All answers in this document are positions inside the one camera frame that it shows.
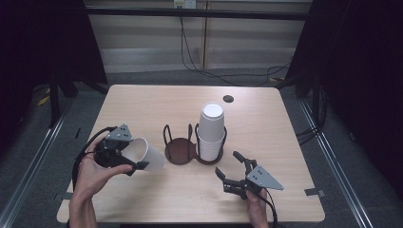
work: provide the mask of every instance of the stacked paper cups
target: stacked paper cups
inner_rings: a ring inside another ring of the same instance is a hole
[[[198,154],[205,161],[215,160],[221,150],[224,140],[224,110],[217,103],[207,103],[201,109],[198,135]]]

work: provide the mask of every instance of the finger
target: finger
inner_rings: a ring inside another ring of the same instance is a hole
[[[83,159],[91,159],[91,160],[94,160],[94,153],[86,153],[86,154],[83,156]]]
[[[118,174],[123,174],[123,173],[127,173],[130,172],[131,170],[133,170],[133,167],[129,164],[121,164],[115,167],[112,167],[110,169],[108,169],[108,174],[109,177],[113,177],[116,176]]]
[[[264,199],[267,199],[267,192],[266,192],[266,190],[264,189],[264,188],[262,188],[261,190],[260,190],[260,196],[261,197],[263,197]]]
[[[87,151],[91,152],[94,151],[95,147],[97,146],[97,144],[103,139],[104,137],[100,137],[95,139],[89,146]]]
[[[257,200],[258,200],[258,197],[255,196],[255,194],[252,193],[252,192],[249,191],[249,190],[246,190],[246,197],[247,197],[250,201],[257,201]]]

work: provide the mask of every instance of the brown cup holder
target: brown cup holder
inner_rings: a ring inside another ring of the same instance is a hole
[[[163,141],[165,142],[165,151],[164,152],[165,152],[165,156],[169,160],[169,162],[174,163],[174,164],[186,164],[186,163],[190,162],[192,159],[196,159],[198,162],[200,162],[202,164],[215,164],[221,160],[222,154],[223,154],[222,148],[225,144],[225,140],[226,140],[226,136],[227,136],[226,128],[224,128],[224,138],[222,140],[222,145],[221,145],[219,155],[213,161],[205,161],[201,158],[201,153],[196,153],[196,151],[200,151],[200,147],[199,147],[200,139],[199,139],[199,135],[198,135],[198,128],[199,128],[199,124],[196,124],[195,133],[196,133],[196,139],[198,141],[198,146],[196,146],[190,140],[192,138],[192,134],[193,134],[192,124],[189,124],[189,126],[188,126],[187,139],[177,138],[177,139],[172,140],[172,135],[171,135],[171,130],[169,128],[169,125],[167,124],[163,128]],[[169,142],[166,140],[166,130],[168,130]]]

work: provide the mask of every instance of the hand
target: hand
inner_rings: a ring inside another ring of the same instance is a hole
[[[95,140],[87,151],[94,151],[100,141],[101,139]],[[104,168],[94,160],[92,153],[86,154],[81,160],[74,193],[68,205],[69,227],[97,227],[92,197],[101,191],[110,178],[132,169],[129,164]]]
[[[87,149],[94,151],[96,145],[102,138],[96,139]],[[94,154],[86,154],[79,167],[78,178],[74,195],[80,195],[82,199],[90,199],[93,195],[101,191],[107,181],[118,174],[129,172],[133,169],[131,165],[122,164],[112,168],[104,168],[94,160]]]
[[[267,199],[267,193],[261,189],[259,193],[264,199]],[[259,197],[255,196],[251,191],[246,191],[247,208],[249,213],[249,220],[255,228],[269,228],[266,215],[266,203]]]

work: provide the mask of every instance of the wall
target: wall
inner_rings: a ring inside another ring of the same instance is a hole
[[[88,6],[173,8],[172,0],[86,0]],[[310,1],[197,1],[197,9],[308,12]],[[106,72],[269,67],[293,56],[303,22],[90,15]]]

